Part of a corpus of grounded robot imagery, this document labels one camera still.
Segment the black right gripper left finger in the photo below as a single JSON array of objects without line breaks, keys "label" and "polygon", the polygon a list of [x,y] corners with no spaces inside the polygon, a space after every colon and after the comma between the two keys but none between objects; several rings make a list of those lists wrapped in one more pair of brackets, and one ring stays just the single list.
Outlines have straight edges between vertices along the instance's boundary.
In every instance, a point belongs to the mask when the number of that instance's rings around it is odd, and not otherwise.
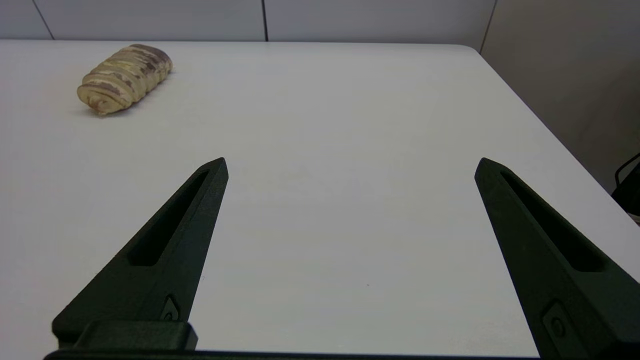
[{"label": "black right gripper left finger", "polygon": [[186,322],[229,174],[222,157],[200,166],[52,322],[60,347],[92,322]]}]

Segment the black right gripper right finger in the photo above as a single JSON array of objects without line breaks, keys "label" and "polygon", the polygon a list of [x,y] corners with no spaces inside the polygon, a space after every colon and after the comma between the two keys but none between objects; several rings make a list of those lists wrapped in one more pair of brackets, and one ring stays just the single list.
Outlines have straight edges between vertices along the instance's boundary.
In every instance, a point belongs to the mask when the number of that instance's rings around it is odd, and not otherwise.
[{"label": "black right gripper right finger", "polygon": [[474,180],[541,358],[637,360],[638,281],[503,164]]}]

